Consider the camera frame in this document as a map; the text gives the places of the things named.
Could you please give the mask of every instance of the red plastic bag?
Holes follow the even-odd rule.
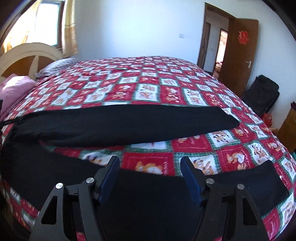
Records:
[[[272,126],[272,116],[270,114],[264,113],[261,116],[261,119],[267,125],[268,128],[270,128]]]

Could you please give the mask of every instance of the door handle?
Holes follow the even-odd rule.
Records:
[[[248,64],[248,68],[251,68],[252,61],[245,61],[245,63],[247,63],[247,64]]]

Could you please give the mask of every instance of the wooden headboard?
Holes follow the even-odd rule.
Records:
[[[36,80],[34,74],[50,63],[62,59],[56,48],[43,43],[18,45],[0,57],[0,83],[11,74],[28,75]]]

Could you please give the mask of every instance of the pillow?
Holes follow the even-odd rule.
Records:
[[[3,100],[0,121],[4,120],[9,112],[23,100],[36,85],[36,82],[28,76],[14,76],[8,81],[6,79],[3,83],[4,84],[0,86],[0,99]]]
[[[57,60],[49,65],[47,65],[45,68],[39,71],[39,73],[35,74],[36,78],[45,77],[53,75],[57,72],[59,72],[62,69],[68,68],[77,62],[80,62],[81,60],[76,58],[64,58]]]

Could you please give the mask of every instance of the white wall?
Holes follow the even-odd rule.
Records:
[[[209,44],[205,58],[204,70],[213,72],[219,47],[221,29],[228,31],[229,20],[212,11],[207,11],[206,21],[211,24]]]
[[[208,0],[237,18],[259,20],[258,51],[250,76],[263,74],[280,86],[272,110],[280,127],[296,99],[296,42],[261,0]],[[203,0],[76,0],[77,58],[172,56],[196,63],[204,21]]]

